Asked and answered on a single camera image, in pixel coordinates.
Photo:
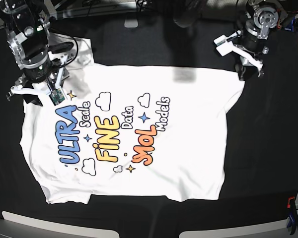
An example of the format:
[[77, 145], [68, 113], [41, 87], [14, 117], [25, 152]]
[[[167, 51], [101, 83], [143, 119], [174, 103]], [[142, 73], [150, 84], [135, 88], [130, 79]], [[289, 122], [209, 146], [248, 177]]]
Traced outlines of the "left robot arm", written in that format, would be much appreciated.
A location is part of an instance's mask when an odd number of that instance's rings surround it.
[[260, 57], [269, 51], [266, 46], [269, 34], [288, 25], [297, 14], [298, 0], [247, 1], [246, 12], [236, 15], [236, 26], [240, 35], [234, 41], [234, 46], [261, 63], [261, 69], [245, 56], [239, 56], [234, 66], [239, 80], [246, 81], [255, 74], [258, 77], [264, 75], [264, 63]]

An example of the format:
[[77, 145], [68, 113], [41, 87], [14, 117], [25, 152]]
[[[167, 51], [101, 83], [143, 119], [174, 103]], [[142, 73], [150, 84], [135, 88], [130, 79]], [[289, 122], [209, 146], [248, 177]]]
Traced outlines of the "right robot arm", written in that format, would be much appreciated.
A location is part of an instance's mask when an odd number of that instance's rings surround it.
[[45, 95], [55, 106], [63, 102], [62, 85], [69, 76], [66, 66], [76, 59], [68, 52], [78, 48], [77, 41], [49, 44], [50, 14], [42, 0], [2, 0], [0, 18], [22, 71], [6, 98], [21, 95], [26, 103], [42, 106], [39, 97]]

